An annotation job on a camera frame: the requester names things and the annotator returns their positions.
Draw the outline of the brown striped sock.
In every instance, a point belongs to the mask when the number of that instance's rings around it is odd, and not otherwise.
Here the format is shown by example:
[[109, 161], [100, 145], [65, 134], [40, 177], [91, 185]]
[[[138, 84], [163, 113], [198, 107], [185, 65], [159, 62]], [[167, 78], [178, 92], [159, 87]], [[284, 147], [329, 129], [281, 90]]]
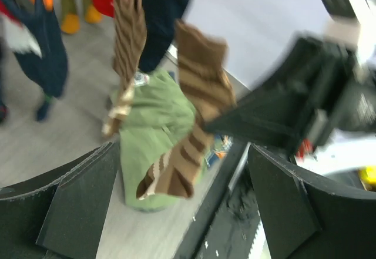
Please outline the brown striped sock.
[[146, 43], [146, 22], [142, 0], [114, 0], [115, 47], [113, 69], [120, 77], [117, 100], [103, 123], [105, 137], [116, 134], [132, 109], [134, 77]]
[[180, 89], [196, 108], [196, 115], [190, 133], [149, 167], [137, 187], [139, 200], [155, 194], [190, 198], [206, 150], [214, 141], [204, 124], [236, 104], [223, 69], [226, 41], [205, 36], [182, 20], [176, 21], [175, 32]]

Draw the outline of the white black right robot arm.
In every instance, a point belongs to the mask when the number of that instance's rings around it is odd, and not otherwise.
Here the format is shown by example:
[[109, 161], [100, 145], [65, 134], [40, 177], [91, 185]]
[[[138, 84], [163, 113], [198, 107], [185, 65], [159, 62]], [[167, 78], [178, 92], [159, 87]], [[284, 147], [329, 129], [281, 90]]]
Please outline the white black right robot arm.
[[322, 36], [300, 35], [277, 70], [208, 122], [321, 175], [375, 170], [375, 0], [321, 0]]

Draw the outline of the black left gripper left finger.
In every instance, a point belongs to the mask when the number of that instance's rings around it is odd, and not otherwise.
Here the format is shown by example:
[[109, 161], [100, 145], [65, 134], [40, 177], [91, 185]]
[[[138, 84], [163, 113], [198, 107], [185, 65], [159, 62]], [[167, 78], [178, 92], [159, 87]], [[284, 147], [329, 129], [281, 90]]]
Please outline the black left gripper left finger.
[[1, 188], [1, 258], [95, 258], [119, 166], [107, 142]]

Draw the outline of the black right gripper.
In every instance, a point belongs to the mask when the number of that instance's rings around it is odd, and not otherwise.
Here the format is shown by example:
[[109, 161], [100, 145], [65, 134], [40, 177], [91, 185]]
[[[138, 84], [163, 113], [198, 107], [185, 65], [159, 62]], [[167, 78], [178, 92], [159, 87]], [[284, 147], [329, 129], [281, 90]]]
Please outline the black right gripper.
[[204, 128], [287, 155], [304, 140], [323, 146], [334, 129], [373, 133], [372, 70], [343, 44], [300, 36], [268, 79]]

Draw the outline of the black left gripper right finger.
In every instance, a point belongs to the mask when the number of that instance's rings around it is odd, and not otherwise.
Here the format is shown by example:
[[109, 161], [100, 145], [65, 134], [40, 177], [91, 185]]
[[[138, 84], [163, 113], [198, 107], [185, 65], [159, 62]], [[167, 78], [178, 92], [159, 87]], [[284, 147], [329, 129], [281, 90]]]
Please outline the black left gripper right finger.
[[375, 193], [249, 148], [249, 170], [272, 258], [375, 258]]

